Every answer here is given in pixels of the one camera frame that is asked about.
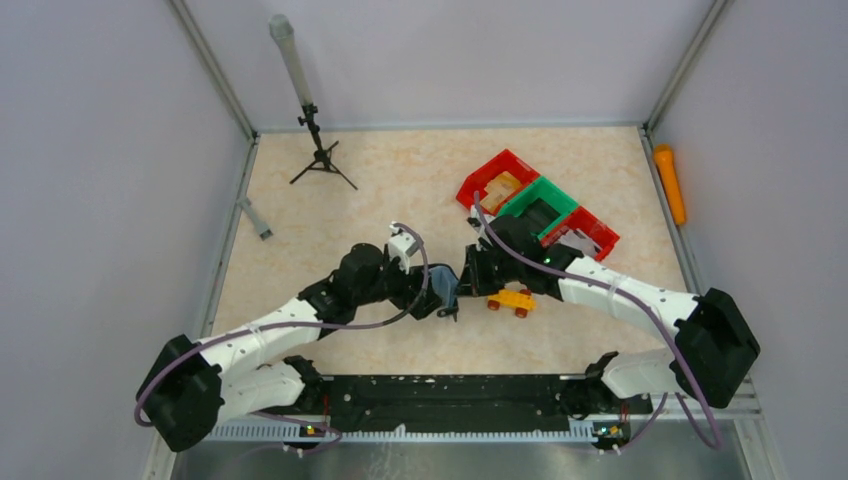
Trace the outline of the black leather card holder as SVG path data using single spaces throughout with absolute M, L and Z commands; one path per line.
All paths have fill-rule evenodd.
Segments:
M 439 297 L 441 306 L 436 310 L 440 318 L 451 318 L 458 321 L 459 305 L 456 290 L 459 278 L 453 269 L 444 264 L 438 264 L 430 268 L 430 287 Z

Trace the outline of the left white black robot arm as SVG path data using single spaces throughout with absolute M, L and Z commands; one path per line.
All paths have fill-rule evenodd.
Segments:
M 217 336 L 178 335 L 162 348 L 136 394 L 134 419 L 154 428 L 174 452 L 185 451 L 218 425 L 270 407 L 308 413 L 319 404 L 319 374 L 291 349 L 338 330 L 354 330 L 357 310 L 390 302 L 390 325 L 436 311 L 453 314 L 459 278 L 445 264 L 412 266 L 420 247 L 409 235 L 382 248 L 354 245 L 329 276 L 271 313 Z

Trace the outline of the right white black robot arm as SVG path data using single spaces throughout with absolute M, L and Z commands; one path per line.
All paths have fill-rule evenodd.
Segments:
M 589 404 L 612 412 L 641 394 L 686 394 L 724 409 L 743 384 L 761 347 L 734 298 L 710 288 L 703 294 L 654 286 L 618 273 L 575 248 L 545 247 L 527 222 L 512 215 L 470 214 L 478 240 L 465 249 L 457 293 L 496 294 L 512 284 L 603 311 L 663 342 L 639 353 L 613 353 L 594 366 Z

